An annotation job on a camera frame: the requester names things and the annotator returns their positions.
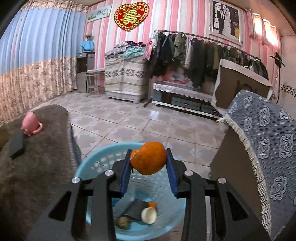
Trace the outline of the clothes rack with clothes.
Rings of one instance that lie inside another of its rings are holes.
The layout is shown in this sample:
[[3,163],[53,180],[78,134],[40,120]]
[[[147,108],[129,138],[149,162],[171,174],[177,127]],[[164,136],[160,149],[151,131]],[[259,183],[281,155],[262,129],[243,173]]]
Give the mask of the clothes rack with clothes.
[[188,36],[180,32],[166,34],[157,31],[152,44],[149,73],[165,81],[189,84],[200,88],[208,79],[215,81],[222,59],[245,67],[265,79],[268,72],[262,61],[236,48]]

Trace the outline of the low tv cabinet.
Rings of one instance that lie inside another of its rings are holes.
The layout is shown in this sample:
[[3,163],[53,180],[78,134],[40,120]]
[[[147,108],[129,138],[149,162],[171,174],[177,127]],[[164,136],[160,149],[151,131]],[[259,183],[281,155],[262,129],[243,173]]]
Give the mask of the low tv cabinet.
[[152,104],[219,119],[222,114],[211,104],[212,97],[211,94],[184,85],[159,81],[153,83]]

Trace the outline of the red gold heart decoration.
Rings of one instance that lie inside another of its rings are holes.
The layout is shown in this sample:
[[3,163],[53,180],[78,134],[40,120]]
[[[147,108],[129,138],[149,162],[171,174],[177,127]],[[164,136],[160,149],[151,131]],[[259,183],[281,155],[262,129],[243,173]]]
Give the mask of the red gold heart decoration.
[[116,9],[115,23],[127,32],[139,26],[149,15],[149,5],[144,2],[124,4]]

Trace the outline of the dried brown leaf trash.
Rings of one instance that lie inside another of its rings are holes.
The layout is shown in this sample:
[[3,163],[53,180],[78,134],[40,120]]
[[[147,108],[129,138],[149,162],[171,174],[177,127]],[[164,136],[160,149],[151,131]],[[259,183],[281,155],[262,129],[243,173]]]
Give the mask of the dried brown leaf trash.
[[120,216],[116,219],[115,225],[121,229],[128,230],[131,220],[127,216]]

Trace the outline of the framed wedding picture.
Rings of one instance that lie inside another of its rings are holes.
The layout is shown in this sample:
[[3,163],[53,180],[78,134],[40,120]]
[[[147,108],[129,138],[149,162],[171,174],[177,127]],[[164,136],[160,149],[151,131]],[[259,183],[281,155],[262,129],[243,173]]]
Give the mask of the framed wedding picture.
[[243,45],[243,10],[224,1],[210,1],[210,35]]

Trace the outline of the light blue laundry basket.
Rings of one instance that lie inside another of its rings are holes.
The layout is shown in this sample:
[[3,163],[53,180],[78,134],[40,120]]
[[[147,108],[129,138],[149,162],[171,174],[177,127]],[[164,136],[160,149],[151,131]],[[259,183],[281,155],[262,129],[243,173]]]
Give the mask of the light blue laundry basket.
[[[141,146],[141,143],[129,142],[103,147],[82,161],[75,175],[82,180],[95,178],[100,173],[111,169],[116,161],[124,159],[128,149],[137,150]],[[124,197],[112,200],[113,217],[118,218],[126,214],[127,208],[136,200],[152,201],[156,204],[156,222],[148,225],[141,220],[135,220],[131,222],[128,229],[116,227],[115,233],[118,240],[152,240],[171,231],[184,218],[186,201],[174,197],[166,168],[149,176],[133,171]]]

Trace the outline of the brown shaggy rug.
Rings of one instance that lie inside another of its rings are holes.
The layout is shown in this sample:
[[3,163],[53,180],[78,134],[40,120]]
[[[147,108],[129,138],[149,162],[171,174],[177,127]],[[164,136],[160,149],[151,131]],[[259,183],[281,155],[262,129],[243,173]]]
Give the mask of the brown shaggy rug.
[[1,211],[12,234],[1,230],[1,240],[25,240],[57,191],[81,163],[69,112],[60,105],[34,111],[43,130],[25,139],[25,151],[11,159],[10,142],[1,149]]

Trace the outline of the landscape wall picture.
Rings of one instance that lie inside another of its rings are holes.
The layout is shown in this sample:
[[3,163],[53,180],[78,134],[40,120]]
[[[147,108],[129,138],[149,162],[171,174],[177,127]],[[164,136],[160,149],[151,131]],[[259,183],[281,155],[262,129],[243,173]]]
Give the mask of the landscape wall picture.
[[110,16],[112,5],[103,6],[88,13],[87,22],[96,21]]

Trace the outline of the pile of clothes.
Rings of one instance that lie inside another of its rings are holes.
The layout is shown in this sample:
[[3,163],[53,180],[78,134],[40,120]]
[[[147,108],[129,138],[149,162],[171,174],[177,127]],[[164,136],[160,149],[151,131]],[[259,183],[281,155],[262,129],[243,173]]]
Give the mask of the pile of clothes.
[[146,44],[143,42],[123,41],[116,44],[112,50],[104,54],[105,59],[123,58],[132,59],[144,55]]

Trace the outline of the orange peel piece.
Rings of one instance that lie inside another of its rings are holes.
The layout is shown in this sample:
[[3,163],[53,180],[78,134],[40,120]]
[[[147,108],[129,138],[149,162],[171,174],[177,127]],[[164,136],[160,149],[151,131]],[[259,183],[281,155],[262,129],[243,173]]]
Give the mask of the orange peel piece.
[[148,176],[161,170],[167,160],[166,149],[162,143],[148,142],[138,150],[133,150],[130,163],[140,174]]

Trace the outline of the cabinet with patterned cover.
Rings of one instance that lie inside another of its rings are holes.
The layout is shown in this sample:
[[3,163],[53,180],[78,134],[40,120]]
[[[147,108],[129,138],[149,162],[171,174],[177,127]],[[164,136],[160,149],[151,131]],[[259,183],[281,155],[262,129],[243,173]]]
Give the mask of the cabinet with patterned cover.
[[149,89],[148,68],[143,56],[106,59],[104,89],[107,97],[133,103],[146,99]]

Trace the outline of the blue patterned table cloth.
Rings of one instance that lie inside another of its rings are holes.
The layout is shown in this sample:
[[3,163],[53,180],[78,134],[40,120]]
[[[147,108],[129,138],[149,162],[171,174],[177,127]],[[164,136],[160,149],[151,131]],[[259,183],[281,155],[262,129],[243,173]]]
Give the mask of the blue patterned table cloth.
[[237,133],[250,157],[270,239],[295,240],[295,120],[267,98],[241,90],[218,121]]

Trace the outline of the small metal stool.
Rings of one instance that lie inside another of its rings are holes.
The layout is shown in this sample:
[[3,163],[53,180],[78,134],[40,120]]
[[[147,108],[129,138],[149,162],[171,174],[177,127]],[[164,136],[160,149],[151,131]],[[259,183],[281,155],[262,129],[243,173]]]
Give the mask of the small metal stool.
[[88,94],[100,93],[101,80],[102,80],[102,77],[104,77],[104,73],[105,73],[104,68],[92,69],[82,73],[85,77],[86,93]]

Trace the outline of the small orange peel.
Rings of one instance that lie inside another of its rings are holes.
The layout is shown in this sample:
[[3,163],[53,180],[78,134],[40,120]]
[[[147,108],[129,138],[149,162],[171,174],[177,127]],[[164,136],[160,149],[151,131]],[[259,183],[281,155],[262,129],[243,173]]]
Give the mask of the small orange peel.
[[148,207],[157,210],[157,204],[156,204],[156,202],[149,201],[148,202]]

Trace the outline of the black notebook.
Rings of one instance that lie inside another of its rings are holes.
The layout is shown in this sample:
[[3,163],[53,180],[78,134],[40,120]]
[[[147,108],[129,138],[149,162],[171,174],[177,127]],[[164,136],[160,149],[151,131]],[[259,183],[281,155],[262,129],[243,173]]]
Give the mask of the black notebook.
[[25,134],[22,130],[16,131],[10,139],[9,157],[13,160],[25,152]]

